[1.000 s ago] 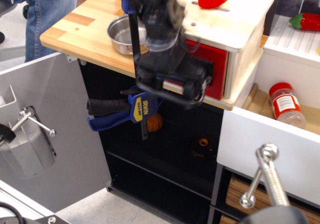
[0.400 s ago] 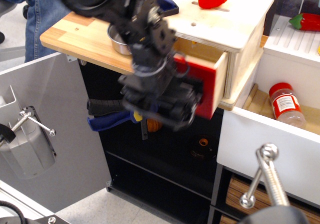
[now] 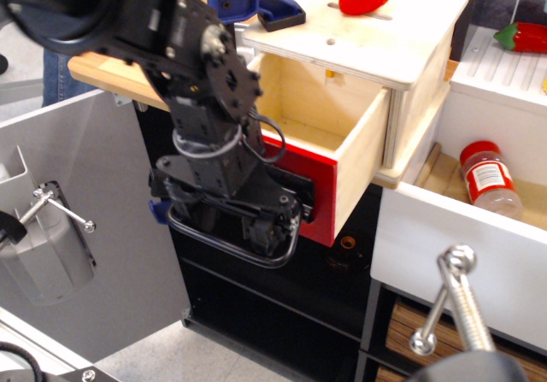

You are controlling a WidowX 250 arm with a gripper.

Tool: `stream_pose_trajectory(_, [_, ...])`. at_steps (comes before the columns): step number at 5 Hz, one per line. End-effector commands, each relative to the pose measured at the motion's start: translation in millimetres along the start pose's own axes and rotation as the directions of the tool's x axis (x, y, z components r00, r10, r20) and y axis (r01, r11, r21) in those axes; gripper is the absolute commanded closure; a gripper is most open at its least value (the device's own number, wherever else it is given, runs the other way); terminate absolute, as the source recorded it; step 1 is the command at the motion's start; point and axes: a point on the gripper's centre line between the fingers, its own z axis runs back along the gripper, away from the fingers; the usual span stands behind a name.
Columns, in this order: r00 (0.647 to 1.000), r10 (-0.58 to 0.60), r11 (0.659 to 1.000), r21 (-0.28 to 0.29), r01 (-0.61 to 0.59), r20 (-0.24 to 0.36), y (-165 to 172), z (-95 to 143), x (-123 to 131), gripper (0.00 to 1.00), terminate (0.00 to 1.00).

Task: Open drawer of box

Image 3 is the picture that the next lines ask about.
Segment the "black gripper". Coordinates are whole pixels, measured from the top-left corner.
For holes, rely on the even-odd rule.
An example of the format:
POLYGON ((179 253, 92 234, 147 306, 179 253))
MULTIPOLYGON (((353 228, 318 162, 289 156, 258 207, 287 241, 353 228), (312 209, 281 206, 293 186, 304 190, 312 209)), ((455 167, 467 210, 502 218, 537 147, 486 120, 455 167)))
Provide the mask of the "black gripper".
POLYGON ((274 174, 261 132, 174 132, 176 152, 150 171, 152 195, 168 198, 168 224, 212 233, 220 218, 242 221, 253 256, 292 256, 302 207, 274 174))

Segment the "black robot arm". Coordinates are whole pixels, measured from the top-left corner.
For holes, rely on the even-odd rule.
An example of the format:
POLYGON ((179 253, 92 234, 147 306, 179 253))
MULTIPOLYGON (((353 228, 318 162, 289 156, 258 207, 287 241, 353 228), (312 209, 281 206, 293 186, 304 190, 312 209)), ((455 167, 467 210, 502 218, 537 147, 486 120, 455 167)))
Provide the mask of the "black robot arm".
POLYGON ((175 230, 263 267, 294 253, 303 217, 265 152, 258 73, 201 0, 1 0, 48 50, 137 63, 174 124, 176 154, 151 175, 175 230))

